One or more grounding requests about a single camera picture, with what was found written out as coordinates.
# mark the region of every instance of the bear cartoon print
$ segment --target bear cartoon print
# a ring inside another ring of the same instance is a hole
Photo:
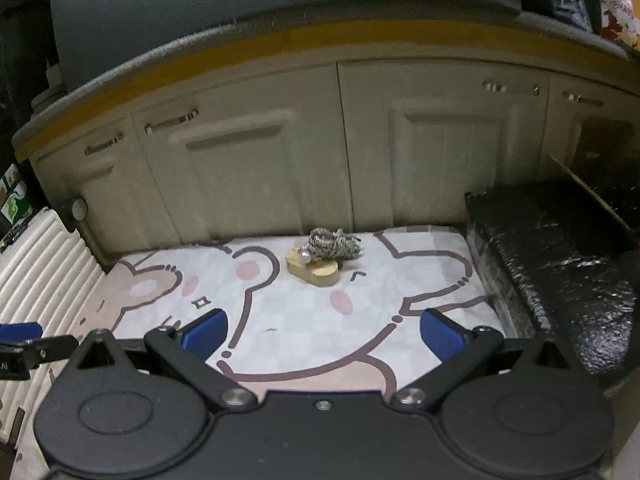
[[[425,308],[468,328],[500,328],[460,234],[410,228],[362,235],[363,256],[345,262],[327,288],[286,271],[284,254],[304,240],[252,238],[129,256],[93,300],[94,318],[75,328],[81,336],[104,320],[97,326],[116,337],[140,337],[220,308],[228,335],[207,363],[258,396],[267,389],[374,389],[387,398],[440,363],[420,339]]]

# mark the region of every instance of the cabinet door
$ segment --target cabinet door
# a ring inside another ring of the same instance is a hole
[[[604,171],[640,158],[640,99],[606,85],[552,75],[544,150],[595,186]],[[543,167],[542,176],[548,173]]]
[[[353,226],[335,65],[225,84],[134,120],[187,242]]]
[[[83,197],[80,231],[110,255],[180,244],[129,118],[95,130],[36,162],[52,206]]]
[[[356,230],[460,222],[465,192],[536,176],[545,73],[396,61],[339,75]]]

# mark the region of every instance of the blue clamp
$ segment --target blue clamp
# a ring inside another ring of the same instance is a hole
[[[0,324],[0,341],[21,343],[27,339],[40,339],[42,327],[39,323],[7,323]]]
[[[226,313],[214,308],[178,330],[174,338],[182,348],[206,361],[225,342],[228,329]]]
[[[429,350],[444,362],[464,350],[473,341],[474,333],[439,310],[426,309],[420,316],[420,337]]]

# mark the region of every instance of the orange countertop edge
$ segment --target orange countertop edge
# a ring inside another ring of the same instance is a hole
[[[24,161],[73,128],[144,94],[213,70],[315,48],[380,43],[466,46],[537,56],[640,84],[640,64],[595,47],[520,28],[442,20],[357,20],[306,25],[231,41],[142,69],[52,120],[15,152]]]

